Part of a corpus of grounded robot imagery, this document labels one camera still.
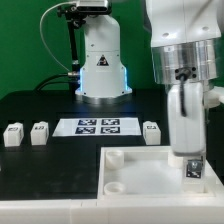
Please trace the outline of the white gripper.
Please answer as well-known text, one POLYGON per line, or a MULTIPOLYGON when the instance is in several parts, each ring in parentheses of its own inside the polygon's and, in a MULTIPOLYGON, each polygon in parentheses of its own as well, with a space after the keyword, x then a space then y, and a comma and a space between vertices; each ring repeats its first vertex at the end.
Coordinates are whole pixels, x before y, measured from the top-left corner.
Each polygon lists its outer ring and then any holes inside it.
POLYGON ((170 146, 176 156, 201 154, 206 147, 201 83, 184 85, 186 115, 181 114, 180 86, 174 85, 168 92, 168 127, 170 146))

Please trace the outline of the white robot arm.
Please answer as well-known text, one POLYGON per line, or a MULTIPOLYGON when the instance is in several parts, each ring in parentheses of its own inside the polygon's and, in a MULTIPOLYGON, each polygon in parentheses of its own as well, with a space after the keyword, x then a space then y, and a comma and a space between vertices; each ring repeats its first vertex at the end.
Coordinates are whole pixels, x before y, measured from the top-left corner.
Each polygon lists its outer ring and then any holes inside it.
MULTIPOLYGON (((169 85, 170 144, 178 156, 206 150, 205 84, 218 75, 220 0, 144 0, 152 32, 155 81, 169 85)), ((77 96, 91 103, 112 102, 129 94, 119 56, 119 25, 109 0, 78 0, 84 25, 86 61, 77 96)))

